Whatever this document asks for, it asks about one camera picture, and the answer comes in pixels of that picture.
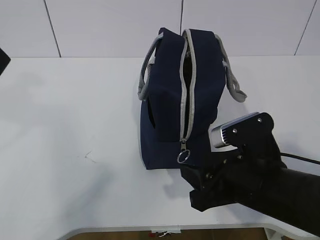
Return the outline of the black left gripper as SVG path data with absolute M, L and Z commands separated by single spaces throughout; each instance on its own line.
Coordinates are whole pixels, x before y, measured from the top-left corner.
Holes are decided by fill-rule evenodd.
M 11 58 L 0 48 L 0 75 L 4 72 Z

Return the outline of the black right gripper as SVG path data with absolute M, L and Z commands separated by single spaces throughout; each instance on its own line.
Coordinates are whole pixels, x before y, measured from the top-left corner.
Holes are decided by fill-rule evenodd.
M 193 187 L 191 207 L 203 212 L 236 203 L 259 192 L 265 178 L 286 168 L 273 128 L 271 115 L 259 113 L 234 125 L 237 133 L 231 127 L 226 130 L 233 150 L 211 152 L 199 166 L 182 164 L 181 177 Z

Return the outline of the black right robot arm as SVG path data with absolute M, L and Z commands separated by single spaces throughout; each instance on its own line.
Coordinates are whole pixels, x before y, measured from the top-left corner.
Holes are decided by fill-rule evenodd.
M 199 166 L 183 163 L 180 173 L 191 186 L 191 206 L 204 212 L 241 204 L 318 236 L 320 178 L 287 168 L 273 136 L 274 121 L 253 112 L 212 130 L 215 148 Z

